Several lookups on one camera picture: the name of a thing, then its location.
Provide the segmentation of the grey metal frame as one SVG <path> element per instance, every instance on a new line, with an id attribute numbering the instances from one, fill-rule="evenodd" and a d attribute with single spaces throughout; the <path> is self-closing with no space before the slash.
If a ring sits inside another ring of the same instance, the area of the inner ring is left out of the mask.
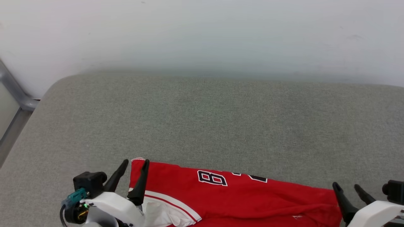
<path id="1" fill-rule="evenodd" d="M 0 168 L 38 104 L 0 60 Z"/>

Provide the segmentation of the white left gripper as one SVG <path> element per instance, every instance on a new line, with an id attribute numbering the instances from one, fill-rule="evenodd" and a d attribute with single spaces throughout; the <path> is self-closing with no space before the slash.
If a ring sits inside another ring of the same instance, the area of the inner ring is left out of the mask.
<path id="1" fill-rule="evenodd" d="M 143 227 L 145 216 L 137 207 L 143 204 L 150 161 L 146 159 L 140 169 L 140 177 L 135 187 L 128 192 L 127 200 L 115 193 L 120 178 L 125 174 L 129 160 L 125 159 L 104 184 L 104 191 L 93 199 L 85 199 L 89 206 L 85 227 L 119 227 L 121 221 L 128 227 Z"/>

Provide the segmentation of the red basketball jersey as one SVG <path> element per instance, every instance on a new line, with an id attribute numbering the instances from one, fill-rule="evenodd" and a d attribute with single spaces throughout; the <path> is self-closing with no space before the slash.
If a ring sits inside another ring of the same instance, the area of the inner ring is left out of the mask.
<path id="1" fill-rule="evenodd" d="M 145 227 L 339 227 L 330 189 L 150 162 Z"/>

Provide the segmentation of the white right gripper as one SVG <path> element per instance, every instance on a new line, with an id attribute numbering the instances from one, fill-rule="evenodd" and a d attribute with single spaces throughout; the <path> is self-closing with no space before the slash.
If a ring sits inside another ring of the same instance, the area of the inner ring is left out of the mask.
<path id="1" fill-rule="evenodd" d="M 354 185 L 355 192 L 366 204 L 360 210 L 352 205 L 337 182 L 333 182 L 332 188 L 347 227 L 382 227 L 397 216 L 404 216 L 404 205 L 375 200 L 359 184 Z"/>

